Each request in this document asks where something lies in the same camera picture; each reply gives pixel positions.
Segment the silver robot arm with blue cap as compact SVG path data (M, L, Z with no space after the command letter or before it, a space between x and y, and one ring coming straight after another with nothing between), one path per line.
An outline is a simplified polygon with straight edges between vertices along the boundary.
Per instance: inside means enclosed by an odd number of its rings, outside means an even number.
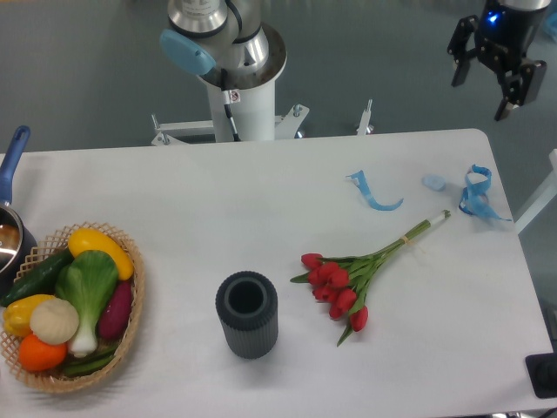
M549 8L548 1L487 1L480 16L459 20L447 46L455 65L452 85L466 81L477 59L496 77L502 99L496 120L538 95L547 65L527 50ZM221 91L247 90L278 75L286 50L261 20L259 1L170 1L169 27L159 42L181 70Z

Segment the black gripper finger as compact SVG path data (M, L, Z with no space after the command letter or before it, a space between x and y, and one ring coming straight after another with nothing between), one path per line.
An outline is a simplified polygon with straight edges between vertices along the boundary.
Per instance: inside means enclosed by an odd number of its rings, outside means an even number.
M538 96L546 71L547 63L543 60L524 59L517 68L509 71L499 66L495 74L501 87L502 99L494 119L501 121L514 108L533 102Z
M477 55L475 47L471 50L467 48L468 41L477 30L477 19L478 17L475 15L461 18L447 46L447 53L453 57L455 65L451 82L452 87L458 87L465 83L471 67L470 62Z

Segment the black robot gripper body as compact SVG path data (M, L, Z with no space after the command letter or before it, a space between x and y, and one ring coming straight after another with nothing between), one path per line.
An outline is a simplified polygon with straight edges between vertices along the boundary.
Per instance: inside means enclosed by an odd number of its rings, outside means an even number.
M474 42L478 60L500 82L523 73L546 70L547 63L529 58L527 51L550 4L531 0L485 2Z

